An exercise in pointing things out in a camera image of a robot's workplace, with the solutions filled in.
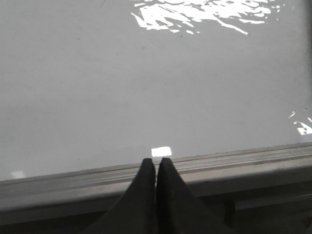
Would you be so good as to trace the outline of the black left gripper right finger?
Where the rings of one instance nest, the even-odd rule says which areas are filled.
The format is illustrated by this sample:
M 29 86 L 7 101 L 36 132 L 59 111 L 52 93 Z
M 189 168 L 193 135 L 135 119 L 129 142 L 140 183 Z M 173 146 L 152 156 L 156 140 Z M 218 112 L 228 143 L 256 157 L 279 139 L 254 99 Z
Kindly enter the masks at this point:
M 235 234 L 193 196 L 173 162 L 163 158 L 156 186 L 156 213 L 160 234 Z

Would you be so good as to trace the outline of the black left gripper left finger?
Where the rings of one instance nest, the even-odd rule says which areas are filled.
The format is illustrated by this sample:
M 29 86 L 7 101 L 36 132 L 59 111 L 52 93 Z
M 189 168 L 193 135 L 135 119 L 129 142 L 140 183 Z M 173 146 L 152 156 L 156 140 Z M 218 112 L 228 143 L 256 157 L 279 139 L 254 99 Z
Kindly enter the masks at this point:
M 84 234 L 154 234 L 156 171 L 152 159 L 143 159 L 131 185 L 104 216 Z

